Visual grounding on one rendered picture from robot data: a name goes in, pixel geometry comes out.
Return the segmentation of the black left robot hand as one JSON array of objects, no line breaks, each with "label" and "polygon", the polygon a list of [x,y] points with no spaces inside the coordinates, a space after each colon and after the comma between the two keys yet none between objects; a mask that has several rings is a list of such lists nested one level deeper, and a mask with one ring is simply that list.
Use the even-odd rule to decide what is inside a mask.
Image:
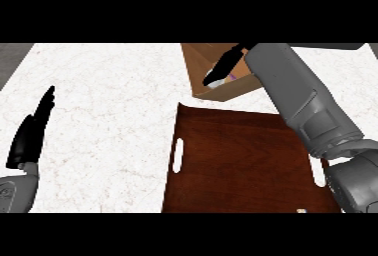
[{"label": "black left robot hand", "polygon": [[19,125],[6,161],[6,167],[16,169],[21,163],[37,163],[41,154],[44,129],[55,107],[55,87],[47,89],[34,114],[28,115]]}]

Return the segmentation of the dark brown wooden tray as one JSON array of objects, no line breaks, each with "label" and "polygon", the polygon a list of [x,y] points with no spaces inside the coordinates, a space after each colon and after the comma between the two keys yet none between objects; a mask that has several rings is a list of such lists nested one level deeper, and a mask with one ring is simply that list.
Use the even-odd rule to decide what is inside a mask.
[{"label": "dark brown wooden tray", "polygon": [[164,212],[340,211],[279,115],[180,105],[173,143],[183,146],[182,167],[167,174]]}]

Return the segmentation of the brown cardboard box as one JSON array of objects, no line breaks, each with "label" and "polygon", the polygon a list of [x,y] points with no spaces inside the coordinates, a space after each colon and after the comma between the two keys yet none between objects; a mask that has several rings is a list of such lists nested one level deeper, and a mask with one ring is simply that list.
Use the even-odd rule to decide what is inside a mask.
[{"label": "brown cardboard box", "polygon": [[226,65],[219,65],[236,43],[182,43],[180,46],[195,98],[226,102],[262,87],[245,64],[245,48],[236,50],[236,58]]}]

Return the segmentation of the white and purple can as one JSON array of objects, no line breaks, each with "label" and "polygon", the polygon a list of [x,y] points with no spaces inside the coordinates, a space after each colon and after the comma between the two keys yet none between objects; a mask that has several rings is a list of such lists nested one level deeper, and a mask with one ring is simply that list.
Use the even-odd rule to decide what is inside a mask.
[{"label": "white and purple can", "polygon": [[225,83],[229,83],[229,82],[232,82],[232,81],[235,81],[235,80],[236,80],[236,76],[230,73],[225,79],[220,79],[220,80],[211,82],[211,83],[207,85],[207,87],[211,88],[211,89],[214,89],[214,88],[217,88],[220,85],[223,85]]}]

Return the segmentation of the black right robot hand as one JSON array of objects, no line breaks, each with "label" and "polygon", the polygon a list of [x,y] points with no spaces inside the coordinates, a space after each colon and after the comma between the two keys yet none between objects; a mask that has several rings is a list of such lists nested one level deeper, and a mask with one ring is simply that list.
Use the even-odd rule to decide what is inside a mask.
[{"label": "black right robot hand", "polygon": [[239,43],[235,45],[229,51],[226,51],[216,63],[216,66],[211,72],[205,75],[202,84],[207,86],[211,82],[225,79],[236,66],[244,53],[242,50],[251,50],[256,46],[256,43]]}]

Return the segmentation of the dark grey appliance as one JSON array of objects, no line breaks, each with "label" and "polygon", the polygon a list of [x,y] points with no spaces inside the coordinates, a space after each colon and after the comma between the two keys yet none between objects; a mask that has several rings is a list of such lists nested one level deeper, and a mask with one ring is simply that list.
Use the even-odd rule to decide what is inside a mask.
[{"label": "dark grey appliance", "polygon": [[365,43],[288,43],[291,47],[357,50]]}]

